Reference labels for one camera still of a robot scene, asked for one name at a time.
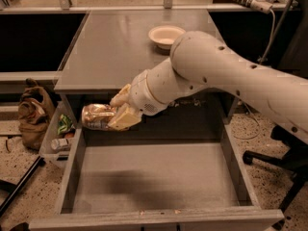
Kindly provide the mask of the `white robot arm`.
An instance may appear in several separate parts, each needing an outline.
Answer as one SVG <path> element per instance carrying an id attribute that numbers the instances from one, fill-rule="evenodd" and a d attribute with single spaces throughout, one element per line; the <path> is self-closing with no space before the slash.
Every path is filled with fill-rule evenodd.
<path id="1" fill-rule="evenodd" d="M 136 76 L 112 100 L 115 130 L 154 116 L 174 100 L 206 89 L 226 91 L 308 142 L 308 80 L 254 64 L 200 31 L 180 36 L 170 56 Z"/>

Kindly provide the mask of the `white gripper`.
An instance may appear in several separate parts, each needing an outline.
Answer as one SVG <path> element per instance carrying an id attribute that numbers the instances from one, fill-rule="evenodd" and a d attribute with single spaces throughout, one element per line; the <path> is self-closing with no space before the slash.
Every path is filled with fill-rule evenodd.
<path id="1" fill-rule="evenodd" d="M 108 122 L 113 130 L 125 130 L 141 122 L 142 114 L 154 116 L 167 107 L 151 93 L 147 83 L 148 70 L 136 76 L 133 82 L 125 85 L 110 101 L 115 115 Z"/>

